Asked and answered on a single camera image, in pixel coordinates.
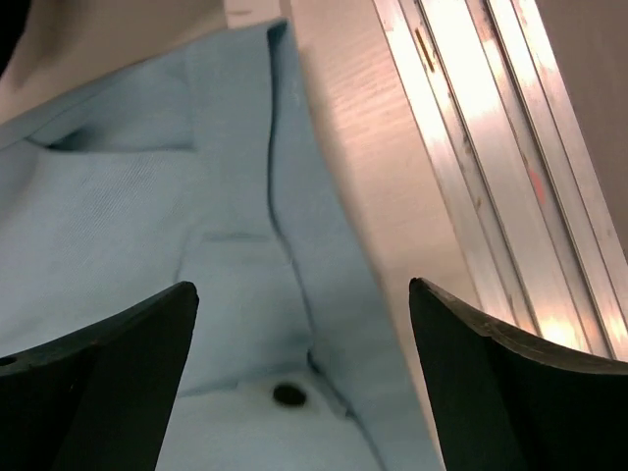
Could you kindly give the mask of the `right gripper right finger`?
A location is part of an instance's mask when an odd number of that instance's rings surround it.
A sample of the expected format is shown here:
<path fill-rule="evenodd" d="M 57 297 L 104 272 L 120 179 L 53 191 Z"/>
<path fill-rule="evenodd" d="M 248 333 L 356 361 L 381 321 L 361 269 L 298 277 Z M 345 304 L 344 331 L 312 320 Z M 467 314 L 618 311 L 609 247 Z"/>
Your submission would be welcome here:
<path fill-rule="evenodd" d="M 627 365 L 494 318 L 424 280 L 411 324 L 448 470 L 624 470 Z"/>

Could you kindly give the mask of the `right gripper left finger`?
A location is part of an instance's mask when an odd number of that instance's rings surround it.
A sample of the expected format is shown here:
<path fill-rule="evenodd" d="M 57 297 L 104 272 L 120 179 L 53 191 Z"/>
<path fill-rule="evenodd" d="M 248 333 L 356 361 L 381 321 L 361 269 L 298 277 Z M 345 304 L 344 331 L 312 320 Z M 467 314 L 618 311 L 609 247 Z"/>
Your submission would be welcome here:
<path fill-rule="evenodd" d="M 199 299 L 181 282 L 1 360 L 4 470 L 153 470 Z"/>

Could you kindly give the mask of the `light blue trousers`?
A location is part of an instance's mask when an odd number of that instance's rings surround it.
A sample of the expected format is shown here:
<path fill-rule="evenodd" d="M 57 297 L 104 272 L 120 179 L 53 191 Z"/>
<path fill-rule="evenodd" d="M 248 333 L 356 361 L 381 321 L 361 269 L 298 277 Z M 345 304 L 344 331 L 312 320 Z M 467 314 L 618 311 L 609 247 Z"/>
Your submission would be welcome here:
<path fill-rule="evenodd" d="M 195 284 L 161 470 L 437 470 L 290 26 L 199 38 L 1 129 L 1 350 Z"/>

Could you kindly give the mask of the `aluminium rail right side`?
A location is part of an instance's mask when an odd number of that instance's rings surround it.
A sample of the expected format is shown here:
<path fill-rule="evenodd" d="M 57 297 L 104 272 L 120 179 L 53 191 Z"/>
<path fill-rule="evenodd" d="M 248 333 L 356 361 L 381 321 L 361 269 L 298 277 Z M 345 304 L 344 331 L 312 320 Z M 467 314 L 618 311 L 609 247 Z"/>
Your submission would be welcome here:
<path fill-rule="evenodd" d="M 480 307 L 627 357 L 627 262 L 537 5 L 376 10 Z"/>

